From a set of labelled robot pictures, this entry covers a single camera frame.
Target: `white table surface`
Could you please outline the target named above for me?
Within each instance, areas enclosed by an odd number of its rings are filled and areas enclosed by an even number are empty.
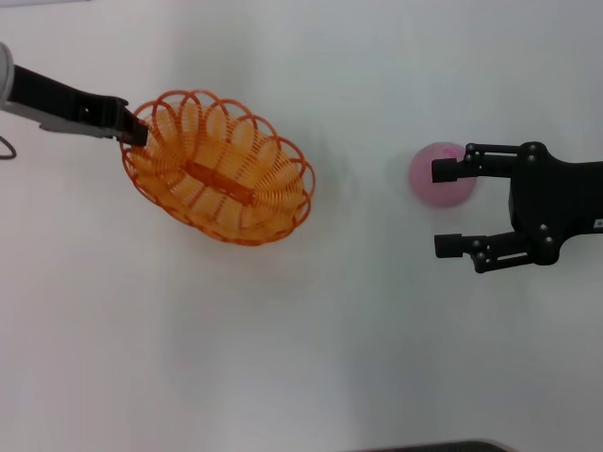
[[[485,275],[434,234],[510,230],[508,182],[434,211],[439,140],[603,159],[603,3],[94,0],[0,11],[17,64],[136,106],[212,89],[298,143],[315,209],[224,245],[144,200],[109,140],[0,115],[0,450],[314,452],[603,441],[603,240]]]

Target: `pink ball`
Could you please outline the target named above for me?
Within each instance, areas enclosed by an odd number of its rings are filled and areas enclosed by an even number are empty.
[[[464,147],[454,143],[432,143],[421,149],[413,158],[408,180],[416,196],[433,207],[453,207],[465,202],[476,183],[476,178],[434,184],[432,161],[438,158],[464,158]]]

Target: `oval basket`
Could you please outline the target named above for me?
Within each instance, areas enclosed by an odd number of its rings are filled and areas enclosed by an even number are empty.
[[[290,235],[310,214],[316,176],[300,149],[239,102],[171,91],[135,115],[145,147],[122,143],[137,190],[223,242],[257,246]]]

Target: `black cable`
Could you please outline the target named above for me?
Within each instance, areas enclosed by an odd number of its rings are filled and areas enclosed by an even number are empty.
[[[14,146],[10,144],[4,137],[0,137],[0,143],[4,144],[10,151],[10,155],[0,155],[0,160],[12,160],[17,156],[17,151]]]

